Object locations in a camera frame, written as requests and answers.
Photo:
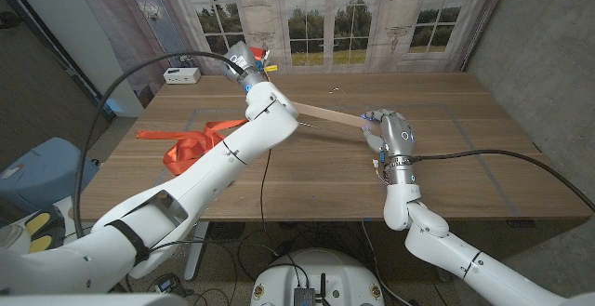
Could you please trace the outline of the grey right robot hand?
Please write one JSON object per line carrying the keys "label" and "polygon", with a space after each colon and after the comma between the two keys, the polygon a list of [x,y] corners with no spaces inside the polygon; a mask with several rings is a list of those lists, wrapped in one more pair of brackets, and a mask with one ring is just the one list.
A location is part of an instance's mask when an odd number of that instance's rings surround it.
{"label": "grey right robot hand", "polygon": [[362,118],[368,122],[379,123],[380,136],[374,135],[370,126],[362,128],[366,142],[373,152],[384,153],[395,165],[413,164],[413,128],[402,114],[379,109],[362,114]]}

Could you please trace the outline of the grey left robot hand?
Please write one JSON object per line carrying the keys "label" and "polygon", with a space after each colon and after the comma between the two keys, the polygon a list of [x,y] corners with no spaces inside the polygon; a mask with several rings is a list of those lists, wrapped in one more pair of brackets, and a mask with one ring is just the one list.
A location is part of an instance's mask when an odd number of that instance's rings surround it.
{"label": "grey left robot hand", "polygon": [[233,45],[224,57],[244,70],[244,75],[241,75],[227,62],[221,62],[219,65],[221,73],[236,81],[245,93],[254,85],[267,81],[264,71],[258,68],[254,54],[244,41]]}

